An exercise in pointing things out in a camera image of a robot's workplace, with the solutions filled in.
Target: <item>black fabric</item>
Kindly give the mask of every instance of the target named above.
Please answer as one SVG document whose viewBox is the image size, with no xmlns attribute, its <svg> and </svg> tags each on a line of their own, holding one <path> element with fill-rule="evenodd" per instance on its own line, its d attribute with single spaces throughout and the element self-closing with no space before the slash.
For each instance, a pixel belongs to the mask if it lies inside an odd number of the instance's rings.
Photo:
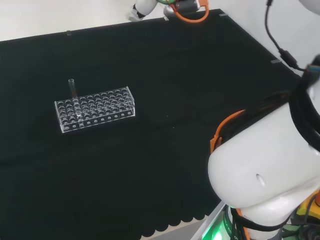
<svg viewBox="0 0 320 240">
<path fill-rule="evenodd" d="M 253 221 L 250 221 L 243 216 L 239 216 L 237 213 L 237 210 L 235 208 L 230 208 L 231 214 L 232 214 L 232 220 L 234 219 L 236 226 L 239 226 L 239 228 L 248 228 L 248 229 L 253 229 L 257 230 L 260 232 L 272 232 L 275 230 L 279 230 L 282 228 L 284 225 L 287 224 L 290 216 L 281 224 L 278 224 L 276 226 L 263 226 L 257 223 L 254 223 Z"/>
<path fill-rule="evenodd" d="M 217 126 L 299 79 L 221 13 L 0 42 L 1 239 L 137 240 L 211 213 Z M 62 134 L 71 78 L 128 86 L 136 117 Z"/>
</svg>

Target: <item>yellow part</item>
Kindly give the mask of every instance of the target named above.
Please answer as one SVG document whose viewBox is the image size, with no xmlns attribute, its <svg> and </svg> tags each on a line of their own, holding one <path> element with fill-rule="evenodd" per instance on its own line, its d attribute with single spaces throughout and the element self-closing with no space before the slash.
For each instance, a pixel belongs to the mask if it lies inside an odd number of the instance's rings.
<svg viewBox="0 0 320 240">
<path fill-rule="evenodd" d="M 307 212 L 308 204 L 311 200 L 311 198 L 316 195 L 319 192 L 319 190 L 315 191 L 313 194 L 311 194 L 306 200 L 304 200 L 303 203 L 299 206 L 298 210 L 296 211 L 297 215 L 304 216 Z M 317 219 L 320 219 L 320 207 L 316 204 L 316 201 L 313 201 L 311 204 L 309 216 L 315 217 Z"/>
</svg>

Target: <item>clear acrylic test tube rack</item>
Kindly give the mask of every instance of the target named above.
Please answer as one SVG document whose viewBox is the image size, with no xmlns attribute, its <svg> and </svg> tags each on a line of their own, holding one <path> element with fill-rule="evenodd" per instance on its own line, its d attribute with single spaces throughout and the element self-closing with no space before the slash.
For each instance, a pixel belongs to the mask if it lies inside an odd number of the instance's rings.
<svg viewBox="0 0 320 240">
<path fill-rule="evenodd" d="M 54 102 L 63 133 L 136 115 L 135 100 L 128 87 L 81 97 L 77 97 L 74 82 L 70 89 L 72 99 Z"/>
</svg>

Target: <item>white robot body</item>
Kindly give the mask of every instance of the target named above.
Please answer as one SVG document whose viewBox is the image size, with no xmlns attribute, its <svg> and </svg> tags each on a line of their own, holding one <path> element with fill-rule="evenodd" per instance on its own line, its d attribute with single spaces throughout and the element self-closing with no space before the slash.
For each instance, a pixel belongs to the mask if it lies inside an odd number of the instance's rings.
<svg viewBox="0 0 320 240">
<path fill-rule="evenodd" d="M 320 112 L 320 82 L 308 92 Z M 218 147 L 208 174 L 223 202 L 256 224 L 276 226 L 320 187 L 319 168 L 320 152 L 299 134 L 287 103 Z M 255 240 L 278 233 L 248 231 Z"/>
</svg>

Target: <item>green light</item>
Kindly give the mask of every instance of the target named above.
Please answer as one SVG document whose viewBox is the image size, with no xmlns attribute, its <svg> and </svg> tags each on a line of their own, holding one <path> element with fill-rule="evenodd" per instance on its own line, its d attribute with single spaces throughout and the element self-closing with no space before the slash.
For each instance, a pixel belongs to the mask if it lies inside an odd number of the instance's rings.
<svg viewBox="0 0 320 240">
<path fill-rule="evenodd" d="M 214 236 L 212 236 L 212 240 L 222 240 L 222 235 L 220 231 L 218 231 Z"/>
<path fill-rule="evenodd" d="M 220 233 L 221 225 L 223 222 L 221 222 L 218 226 L 216 227 L 209 227 L 205 233 L 202 235 L 201 240 L 222 240 L 222 235 Z"/>
</svg>

